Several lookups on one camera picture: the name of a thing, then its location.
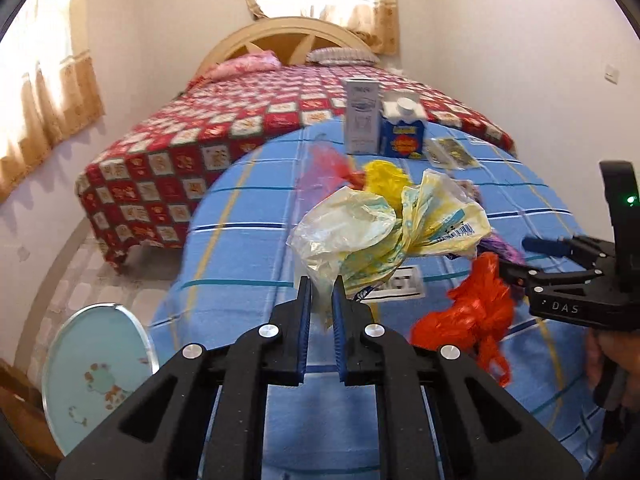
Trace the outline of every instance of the white box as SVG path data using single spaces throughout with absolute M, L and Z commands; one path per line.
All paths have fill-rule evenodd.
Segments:
M 380 83 L 364 77 L 345 79 L 342 83 L 347 94 L 344 150 L 375 154 L 380 142 Z

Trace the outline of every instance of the white cap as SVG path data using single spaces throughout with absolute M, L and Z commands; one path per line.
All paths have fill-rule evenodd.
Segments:
M 401 97 L 396 101 L 400 115 L 412 115 L 415 111 L 415 102 L 408 97 Z

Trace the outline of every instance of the red checkered bedspread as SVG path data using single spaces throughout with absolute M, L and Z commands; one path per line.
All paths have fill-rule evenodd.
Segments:
M 352 76 L 417 91 L 430 121 L 514 152 L 511 137 L 481 114 L 379 68 L 297 66 L 205 82 L 135 126 L 79 175 L 76 193 L 105 259 L 118 268 L 143 241 L 183 246 L 207 187 L 268 139 L 342 115 L 341 80 Z

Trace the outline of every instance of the striped pillow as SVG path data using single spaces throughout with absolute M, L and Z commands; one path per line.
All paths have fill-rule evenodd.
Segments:
M 322 66 L 377 65 L 380 60 L 368 50 L 329 46 L 318 48 L 306 55 L 306 62 Z

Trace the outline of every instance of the silver bolt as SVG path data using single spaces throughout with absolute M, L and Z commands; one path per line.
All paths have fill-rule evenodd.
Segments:
M 369 337 L 380 337 L 381 335 L 385 334 L 385 327 L 373 323 L 364 327 L 364 333 Z
M 271 324 L 262 325 L 258 329 L 258 334 L 260 334 L 262 337 L 276 337 L 278 335 L 278 332 L 280 332 L 280 329 L 277 326 Z
M 196 344 L 190 344 L 182 349 L 182 356 L 187 359 L 195 359 L 202 355 L 202 346 Z
M 440 355 L 445 359 L 449 359 L 454 361 L 455 359 L 460 357 L 460 349 L 457 346 L 453 345 L 444 345 L 440 349 Z

